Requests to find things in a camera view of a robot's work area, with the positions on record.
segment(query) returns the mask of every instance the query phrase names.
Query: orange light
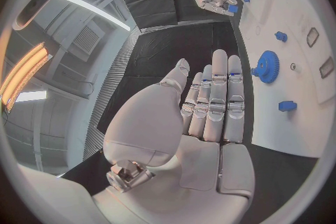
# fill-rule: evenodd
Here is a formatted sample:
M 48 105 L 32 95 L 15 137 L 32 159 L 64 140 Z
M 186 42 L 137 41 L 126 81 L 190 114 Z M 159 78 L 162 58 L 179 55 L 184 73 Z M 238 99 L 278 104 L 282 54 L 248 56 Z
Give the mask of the orange light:
M 2 103 L 9 113 L 14 103 L 32 76 L 48 61 L 48 50 L 40 43 L 29 51 L 8 74 L 0 88 Z

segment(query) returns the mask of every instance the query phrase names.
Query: blue gear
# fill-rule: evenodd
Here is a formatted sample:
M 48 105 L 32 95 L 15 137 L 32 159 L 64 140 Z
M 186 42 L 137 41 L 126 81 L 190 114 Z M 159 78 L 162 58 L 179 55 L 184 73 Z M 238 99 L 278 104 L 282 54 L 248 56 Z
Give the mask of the blue gear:
M 259 77 L 264 83 L 274 82 L 279 74 L 280 62 L 275 52 L 266 50 L 258 60 L 258 66 L 251 69 L 253 76 Z

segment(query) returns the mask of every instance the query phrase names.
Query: black floor mat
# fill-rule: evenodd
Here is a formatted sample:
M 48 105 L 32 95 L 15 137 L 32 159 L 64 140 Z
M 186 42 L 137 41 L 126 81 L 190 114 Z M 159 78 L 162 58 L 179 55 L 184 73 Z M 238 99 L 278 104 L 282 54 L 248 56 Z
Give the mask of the black floor mat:
M 181 58 L 190 64 L 188 84 L 181 97 L 184 101 L 193 77 L 202 72 L 204 66 L 211 64 L 212 53 L 216 49 L 224 49 L 228 56 L 238 54 L 229 22 L 172 27 L 140 36 L 125 76 L 99 121 L 98 130 L 105 133 L 115 114 L 130 97 L 158 83 Z

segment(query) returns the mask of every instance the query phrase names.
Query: air vent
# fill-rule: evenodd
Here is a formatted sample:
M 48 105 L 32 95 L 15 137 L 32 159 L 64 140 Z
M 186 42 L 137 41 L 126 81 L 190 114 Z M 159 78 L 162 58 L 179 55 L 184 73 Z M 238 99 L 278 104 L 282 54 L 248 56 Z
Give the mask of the air vent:
M 73 43 L 84 50 L 87 54 L 91 54 L 99 39 L 99 36 L 95 32 L 93 32 L 88 26 L 85 26 L 74 39 Z

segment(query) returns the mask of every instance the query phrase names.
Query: blue plastic part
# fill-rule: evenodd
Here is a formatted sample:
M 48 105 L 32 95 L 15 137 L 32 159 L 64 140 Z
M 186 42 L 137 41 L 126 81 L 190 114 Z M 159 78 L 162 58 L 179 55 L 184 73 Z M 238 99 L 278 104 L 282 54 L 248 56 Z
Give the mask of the blue plastic part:
M 251 69 L 251 74 L 259 77 L 264 83 L 274 82 L 279 74 L 280 62 L 275 52 L 266 50 L 258 60 L 256 68 Z
M 229 5 L 228 6 L 228 11 L 232 12 L 232 13 L 236 13 L 238 11 L 238 6 L 233 6 L 233 5 Z
M 286 42 L 288 37 L 284 32 L 277 32 L 274 34 L 276 36 L 276 38 L 282 42 Z
M 297 103 L 293 101 L 283 101 L 279 103 L 279 110 L 281 112 L 292 111 L 297 109 Z

